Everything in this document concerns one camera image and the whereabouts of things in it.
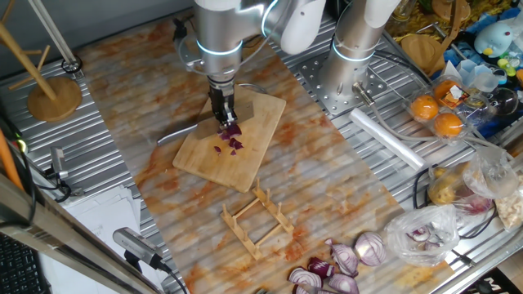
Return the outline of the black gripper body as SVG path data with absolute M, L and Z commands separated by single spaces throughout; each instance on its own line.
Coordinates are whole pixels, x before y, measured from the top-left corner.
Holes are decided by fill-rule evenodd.
M 235 108 L 235 79 L 209 76 L 208 81 L 212 111 L 215 118 L 220 119 L 221 111 Z

